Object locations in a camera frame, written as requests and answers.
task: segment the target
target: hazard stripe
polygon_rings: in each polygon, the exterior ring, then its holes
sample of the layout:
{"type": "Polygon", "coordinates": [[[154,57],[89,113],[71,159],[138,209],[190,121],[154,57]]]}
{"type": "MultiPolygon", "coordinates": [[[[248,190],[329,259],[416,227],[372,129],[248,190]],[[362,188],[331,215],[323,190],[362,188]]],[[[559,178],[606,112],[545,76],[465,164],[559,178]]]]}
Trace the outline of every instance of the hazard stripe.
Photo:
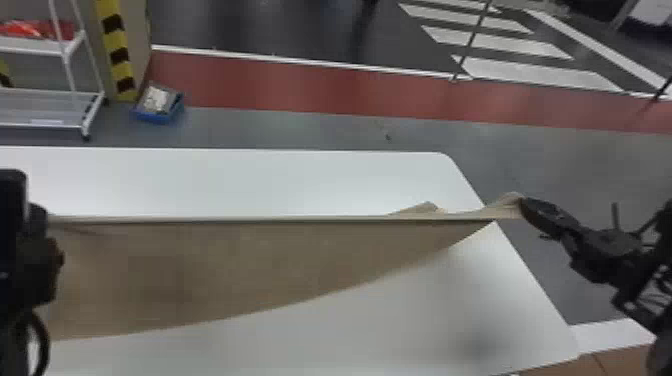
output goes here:
{"type": "Polygon", "coordinates": [[[119,0],[96,0],[96,12],[103,30],[103,45],[109,56],[112,80],[117,99],[133,101],[138,90],[133,77],[128,37],[121,17],[119,0]]]}
{"type": "Polygon", "coordinates": [[[0,86],[14,87],[12,80],[9,78],[9,67],[2,60],[0,60],[0,86]]]}

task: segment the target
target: metal pole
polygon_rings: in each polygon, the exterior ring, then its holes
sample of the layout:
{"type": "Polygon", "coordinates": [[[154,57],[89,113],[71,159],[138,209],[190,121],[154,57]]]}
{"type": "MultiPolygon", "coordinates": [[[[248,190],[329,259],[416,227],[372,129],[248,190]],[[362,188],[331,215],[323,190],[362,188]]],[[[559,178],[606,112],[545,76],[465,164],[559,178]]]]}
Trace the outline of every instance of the metal pole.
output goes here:
{"type": "Polygon", "coordinates": [[[635,5],[637,5],[638,2],[639,0],[627,0],[616,17],[609,23],[609,29],[613,32],[617,32],[618,29],[623,26],[623,22],[625,22],[626,18],[632,13],[632,10],[635,9],[635,5]]]}
{"type": "Polygon", "coordinates": [[[72,75],[72,70],[70,67],[70,56],[65,50],[63,42],[63,33],[61,33],[61,25],[58,18],[58,13],[56,13],[56,5],[54,5],[54,0],[49,0],[49,13],[51,13],[51,24],[54,25],[54,32],[56,33],[56,39],[58,40],[58,49],[61,52],[61,61],[63,62],[63,68],[65,69],[65,76],[68,79],[68,86],[70,87],[70,98],[72,101],[72,111],[77,113],[79,108],[77,108],[77,88],[75,86],[75,78],[72,75]]]}
{"type": "MultiPolygon", "coordinates": [[[[471,36],[469,37],[469,42],[467,42],[467,45],[464,46],[464,53],[462,54],[462,57],[460,58],[460,62],[458,63],[460,68],[462,67],[462,64],[464,64],[464,61],[467,59],[467,56],[469,55],[469,51],[471,51],[471,46],[474,44],[474,39],[476,39],[476,34],[481,30],[481,25],[483,25],[483,20],[485,19],[485,15],[488,14],[490,11],[490,5],[492,4],[493,0],[486,0],[485,4],[483,5],[483,9],[481,10],[481,14],[478,16],[478,21],[476,22],[476,26],[474,26],[474,30],[471,33],[471,36]]],[[[453,80],[457,78],[457,72],[453,74],[453,80]]]]}
{"type": "Polygon", "coordinates": [[[667,90],[670,84],[672,84],[672,76],[670,76],[670,78],[668,78],[667,81],[665,81],[665,84],[663,84],[663,86],[661,86],[661,88],[658,89],[656,95],[653,96],[653,100],[657,101],[661,95],[665,94],[665,90],[667,90]]]}

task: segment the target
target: metal shelf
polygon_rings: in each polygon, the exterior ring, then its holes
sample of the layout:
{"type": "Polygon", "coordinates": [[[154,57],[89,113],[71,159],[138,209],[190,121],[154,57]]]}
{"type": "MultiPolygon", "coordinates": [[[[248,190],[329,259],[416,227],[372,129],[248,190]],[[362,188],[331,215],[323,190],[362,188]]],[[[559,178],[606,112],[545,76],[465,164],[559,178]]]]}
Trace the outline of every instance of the metal shelf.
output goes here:
{"type": "Polygon", "coordinates": [[[76,0],[69,0],[79,28],[72,40],[63,40],[55,1],[46,0],[46,3],[57,40],[0,37],[0,52],[60,57],[70,90],[0,88],[0,127],[73,128],[79,129],[84,140],[88,141],[89,127],[105,97],[103,82],[76,0]],[[70,58],[82,44],[86,47],[98,84],[98,92],[95,93],[77,91],[72,74],[70,58]]]}
{"type": "Polygon", "coordinates": [[[0,126],[67,129],[89,134],[104,92],[0,88],[0,126]]]}
{"type": "MultiPolygon", "coordinates": [[[[80,30],[72,40],[63,41],[63,52],[69,60],[86,38],[86,32],[80,30]]],[[[12,38],[0,36],[0,52],[26,55],[62,56],[59,42],[49,39],[12,38]]]]}

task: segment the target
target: gray floor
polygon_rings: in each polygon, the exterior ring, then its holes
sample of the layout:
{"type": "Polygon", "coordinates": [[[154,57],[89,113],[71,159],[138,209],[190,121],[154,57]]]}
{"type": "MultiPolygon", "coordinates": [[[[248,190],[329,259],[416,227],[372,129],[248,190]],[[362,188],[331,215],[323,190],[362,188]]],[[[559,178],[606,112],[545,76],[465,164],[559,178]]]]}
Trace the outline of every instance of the gray floor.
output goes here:
{"type": "MultiPolygon", "coordinates": [[[[128,108],[103,109],[88,146],[436,151],[455,160],[484,201],[515,190],[596,227],[609,223],[611,202],[630,228],[672,198],[671,136],[206,108],[156,126],[128,108]]],[[[6,129],[0,144],[83,145],[75,132],[6,129]]],[[[559,246],[523,222],[502,227],[568,323],[620,317],[609,305],[612,289],[575,275],[559,246]]]]}

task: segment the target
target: white floor marking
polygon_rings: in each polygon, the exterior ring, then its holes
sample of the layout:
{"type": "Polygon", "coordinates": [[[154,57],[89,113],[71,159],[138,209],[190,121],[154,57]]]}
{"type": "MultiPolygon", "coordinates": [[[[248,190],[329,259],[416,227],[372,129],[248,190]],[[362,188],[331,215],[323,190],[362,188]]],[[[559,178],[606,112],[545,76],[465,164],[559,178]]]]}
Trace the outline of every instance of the white floor marking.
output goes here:
{"type": "MultiPolygon", "coordinates": [[[[621,55],[620,53],[574,29],[557,18],[536,10],[526,10],[526,12],[529,13],[532,17],[544,22],[548,26],[602,55],[605,59],[630,72],[634,76],[639,77],[641,80],[653,86],[654,88],[658,89],[665,83],[664,77],[621,55]]],[[[667,89],[667,93],[672,94],[672,87],[667,89]]]]}
{"type": "Polygon", "coordinates": [[[648,345],[655,340],[632,319],[573,325],[571,330],[582,354],[648,345]]]}
{"type": "MultiPolygon", "coordinates": [[[[269,63],[281,63],[281,64],[296,64],[296,65],[309,65],[315,67],[325,67],[325,68],[339,68],[339,69],[351,69],[351,70],[361,70],[367,72],[380,72],[380,73],[391,73],[391,74],[403,74],[408,76],[422,76],[422,77],[435,77],[435,78],[446,78],[452,79],[454,73],[448,72],[437,72],[437,71],[424,71],[418,69],[405,69],[405,68],[390,68],[390,67],[381,67],[375,65],[364,65],[364,64],[350,64],[350,63],[339,63],[335,61],[325,61],[325,60],[310,60],[310,59],[301,59],[294,57],[283,57],[275,55],[259,55],[259,54],[249,54],[244,52],[232,52],[232,51],[220,51],[220,50],[208,50],[200,48],[189,48],[189,47],[180,47],[180,46],[169,46],[163,44],[153,44],[153,51],[160,52],[170,52],[186,55],[199,55],[199,56],[211,56],[211,57],[221,57],[229,59],[243,59],[243,60],[255,60],[255,61],[265,61],[269,63]]],[[[458,80],[470,80],[471,77],[463,74],[457,75],[458,80]]]]}
{"type": "MultiPolygon", "coordinates": [[[[416,5],[409,5],[409,4],[399,4],[399,6],[401,6],[401,8],[406,11],[406,13],[408,13],[413,17],[455,22],[467,25],[476,25],[476,22],[478,22],[478,16],[473,14],[451,12],[449,10],[419,7],[416,5]]],[[[483,20],[483,26],[493,29],[511,30],[532,34],[532,31],[530,31],[525,26],[519,24],[518,22],[503,20],[500,18],[486,17],[483,20]]]]}
{"type": "MultiPolygon", "coordinates": [[[[419,0],[419,1],[434,4],[452,5],[454,7],[469,8],[476,10],[483,10],[483,6],[485,5],[485,3],[482,3],[480,1],[469,1],[469,0],[419,0]]],[[[499,9],[493,6],[490,6],[489,11],[493,13],[501,13],[499,9]]]]}
{"type": "MultiPolygon", "coordinates": [[[[425,31],[438,43],[464,46],[471,37],[471,33],[466,31],[442,29],[431,26],[423,26],[422,28],[425,29],[425,31]]],[[[551,56],[561,59],[572,59],[570,55],[550,43],[537,42],[533,40],[478,34],[474,39],[473,45],[474,47],[489,48],[499,51],[517,52],[539,56],[551,56]]]]}
{"type": "Polygon", "coordinates": [[[502,81],[562,86],[580,89],[622,92],[623,90],[595,72],[551,68],[541,65],[512,63],[500,60],[467,58],[462,66],[471,76],[502,81]]]}

